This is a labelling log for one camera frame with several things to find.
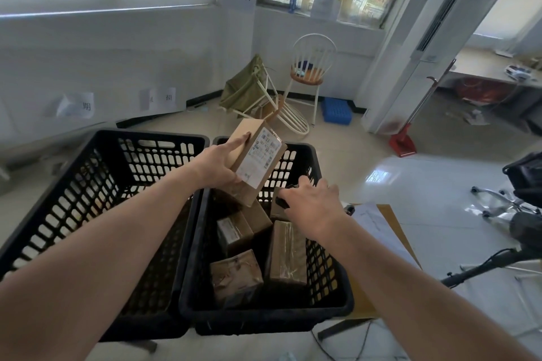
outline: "chair backrest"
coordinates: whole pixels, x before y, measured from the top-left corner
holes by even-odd
[[[292,72],[307,82],[317,82],[335,63],[337,47],[323,34],[310,33],[295,43],[292,55]]]

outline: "office chair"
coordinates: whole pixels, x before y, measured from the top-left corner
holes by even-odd
[[[502,206],[484,210],[482,217],[485,219],[497,217],[511,208],[517,213],[540,215],[538,207],[542,207],[542,152],[530,153],[522,159],[504,166],[502,172],[508,176],[514,187],[513,195],[507,190],[497,192],[477,186],[471,188],[471,192],[474,194],[488,193],[503,202]],[[527,207],[524,205],[525,203],[537,208]]]

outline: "white wall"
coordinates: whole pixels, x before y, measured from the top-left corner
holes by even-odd
[[[308,33],[328,36],[338,50],[335,64],[324,77],[320,95],[353,100],[382,43],[384,31],[257,7],[252,50],[261,55],[277,90],[288,86],[292,47],[298,38]],[[295,83],[292,91],[314,94],[315,88]]]
[[[497,0],[475,33],[512,39],[542,8],[542,0]]]
[[[0,21],[0,99],[18,133],[3,147],[143,116],[142,89],[176,87],[181,109],[221,89],[221,26],[213,6]],[[77,91],[95,92],[95,116],[51,118],[59,97]]]

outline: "water bottle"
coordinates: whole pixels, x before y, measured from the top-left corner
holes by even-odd
[[[294,13],[295,7],[297,6],[297,4],[298,4],[298,0],[290,0],[290,6],[288,9],[288,12]]]

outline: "tiled floor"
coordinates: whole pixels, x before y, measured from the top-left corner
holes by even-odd
[[[511,188],[501,168],[524,152],[537,149],[540,140],[501,125],[469,126],[447,116],[460,108],[446,96],[434,96],[411,130],[419,154],[397,158],[386,139],[363,131],[359,115],[349,126],[324,123],[320,113],[308,136],[300,138],[281,124],[274,128],[286,141],[304,141],[316,148],[322,174],[337,183],[341,199],[348,202],[389,203],[400,221],[422,267],[436,278],[459,270],[463,263],[479,263],[500,248],[515,243],[498,221],[481,217],[488,200],[470,193],[473,185]],[[310,108],[300,106],[310,112]],[[138,129],[203,134],[213,139],[230,134],[238,120],[211,101],[193,111],[165,116],[139,125]],[[0,197],[6,217],[1,237],[7,235],[41,194],[49,178],[32,166],[15,175],[16,188]],[[26,201],[20,201],[25,195]],[[495,270],[456,289],[512,334],[532,326],[515,293],[514,273]],[[542,285],[524,283],[526,294],[542,317]],[[319,331],[333,322],[318,325]],[[361,326],[324,342],[335,359],[356,359],[367,326]],[[522,336],[521,341],[542,356],[542,334]],[[310,333],[262,334],[240,337],[200,337],[190,330],[177,340],[159,342],[149,356],[122,344],[98,344],[89,360],[238,359],[275,360],[291,351],[297,360],[325,360]],[[388,361],[405,354],[382,322],[373,323],[362,359]]]

